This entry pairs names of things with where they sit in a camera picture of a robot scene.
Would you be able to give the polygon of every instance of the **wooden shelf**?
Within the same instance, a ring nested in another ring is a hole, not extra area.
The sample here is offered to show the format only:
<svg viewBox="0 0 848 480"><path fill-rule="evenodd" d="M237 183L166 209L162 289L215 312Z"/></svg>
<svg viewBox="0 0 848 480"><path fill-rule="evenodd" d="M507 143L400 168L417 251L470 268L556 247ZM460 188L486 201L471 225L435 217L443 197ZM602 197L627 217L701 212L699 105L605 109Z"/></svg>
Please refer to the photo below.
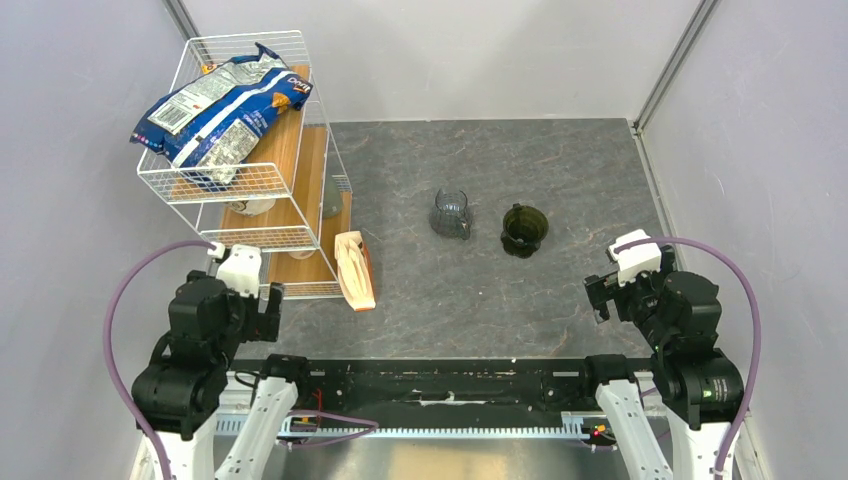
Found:
<svg viewBox="0 0 848 480"><path fill-rule="evenodd" d="M318 234L318 222L321 221L321 198L323 195L322 179L324 178L324 153L327 146L326 127L306 127L303 129L303 141L300 146L297 175L294 182L294 193L291 198L278 198L265 213L247 216L225 209L221 219L221 230L244 228L293 227L303 225L295 204L300 207L306 224ZM279 238L274 231L268 231L268 239L257 238L257 245L267 246L273 242L271 238Z"/></svg>
<svg viewBox="0 0 848 480"><path fill-rule="evenodd" d="M295 65L292 71L303 78L309 78L308 65ZM285 185L291 189L295 177L295 166L297 162L297 146L300 140L300 130L303 124L303 109L290 108L283 113L274 125L265 133L256 147L250 152L245 163L273 163L280 171ZM267 171L242 169L243 175L236 177L235 182L223 192L207 192L194 183L178 178L171 189L171 201L182 200L215 200L216 197L231 198L235 194L260 193L263 189L282 188L279 177L271 178L272 174Z"/></svg>
<svg viewBox="0 0 848 480"><path fill-rule="evenodd" d="M271 254L271 266L268 270L268 281L277 283L333 282L336 278L335 241L336 235L350 228L351 193L342 192L344 208L333 218L324 220L321 230L321 250L327 255L330 265L324 261L320 250L311 257L303 260L292 258L286 252Z"/></svg>

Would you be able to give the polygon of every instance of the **white wall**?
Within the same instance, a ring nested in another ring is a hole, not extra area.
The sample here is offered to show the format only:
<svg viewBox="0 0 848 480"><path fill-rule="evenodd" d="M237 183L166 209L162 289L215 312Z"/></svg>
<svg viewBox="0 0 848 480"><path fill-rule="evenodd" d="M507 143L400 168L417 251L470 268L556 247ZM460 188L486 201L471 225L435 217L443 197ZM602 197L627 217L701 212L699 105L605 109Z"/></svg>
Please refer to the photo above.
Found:
<svg viewBox="0 0 848 480"><path fill-rule="evenodd" d="M184 0L201 35L302 30L333 121L633 118L697 0Z"/></svg>
<svg viewBox="0 0 848 480"><path fill-rule="evenodd" d="M0 17L0 477L121 479L139 433L103 366L115 284L190 229L135 176L139 116L182 41L158 0L6 2ZM151 265L118 310L127 382L203 252Z"/></svg>
<svg viewBox="0 0 848 480"><path fill-rule="evenodd" d="M763 316L752 411L774 478L844 478L848 3L721 2L647 129L676 232L737 259ZM747 368L750 314L715 261L720 346Z"/></svg>

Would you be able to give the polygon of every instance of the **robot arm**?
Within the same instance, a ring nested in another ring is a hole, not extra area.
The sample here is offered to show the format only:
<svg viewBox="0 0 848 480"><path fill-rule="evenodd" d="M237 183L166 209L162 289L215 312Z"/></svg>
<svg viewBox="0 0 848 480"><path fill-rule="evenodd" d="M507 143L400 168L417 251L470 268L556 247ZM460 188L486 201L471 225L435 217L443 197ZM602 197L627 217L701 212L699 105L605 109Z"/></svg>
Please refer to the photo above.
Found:
<svg viewBox="0 0 848 480"><path fill-rule="evenodd" d="M616 240L608 253L618 270L587 277L586 293L599 322L610 318L607 302L612 300L620 320L632 322L654 351L651 369L669 410L678 478L711 480L716 475L715 452L743 393L739 371L715 348L721 316L718 287L700 275L675 271L671 247L651 244L614 253L616 247L640 238L648 237L638 230ZM646 428L632 374L622 370L623 360L620 355L587 357L584 388L608 415L630 478L670 479L653 433Z"/></svg>
<svg viewBox="0 0 848 480"><path fill-rule="evenodd" d="M210 255L221 261L215 276L192 271L168 306L170 330L150 364L135 379L133 400L159 434L172 479L259 479L286 414L305 388L306 359L271 355L265 361L247 423L227 460L214 471L212 441L219 397L240 344L276 341L282 288L272 284L267 307L259 311L258 248L223 245ZM152 454L155 475L159 459Z"/></svg>

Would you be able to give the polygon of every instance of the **black cup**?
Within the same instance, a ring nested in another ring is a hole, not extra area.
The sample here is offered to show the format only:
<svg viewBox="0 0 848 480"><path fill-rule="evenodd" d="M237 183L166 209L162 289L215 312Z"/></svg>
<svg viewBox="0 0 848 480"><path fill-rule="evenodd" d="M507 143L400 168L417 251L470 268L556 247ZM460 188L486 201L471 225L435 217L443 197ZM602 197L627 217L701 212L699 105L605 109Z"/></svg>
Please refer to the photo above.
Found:
<svg viewBox="0 0 848 480"><path fill-rule="evenodd" d="M539 210L516 203L504 215L503 228L504 251L518 258L530 258L548 234L548 219Z"/></svg>

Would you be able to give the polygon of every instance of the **gray countertop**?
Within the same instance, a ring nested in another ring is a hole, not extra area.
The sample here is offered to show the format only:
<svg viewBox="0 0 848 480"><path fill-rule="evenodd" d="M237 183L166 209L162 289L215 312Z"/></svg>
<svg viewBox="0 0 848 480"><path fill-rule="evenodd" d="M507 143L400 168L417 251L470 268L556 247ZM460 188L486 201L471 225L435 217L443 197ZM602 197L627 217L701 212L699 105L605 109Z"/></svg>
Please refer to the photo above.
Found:
<svg viewBox="0 0 848 480"><path fill-rule="evenodd" d="M632 325L596 325L582 280L611 271L604 249L636 228L661 234L622 119L334 124L354 191L353 228L371 252L377 308L343 299L287 301L276 344L240 358L583 357L647 355ZM440 186L462 189L468 241L427 221ZM542 248L508 256L501 222L514 203L544 212Z"/></svg>

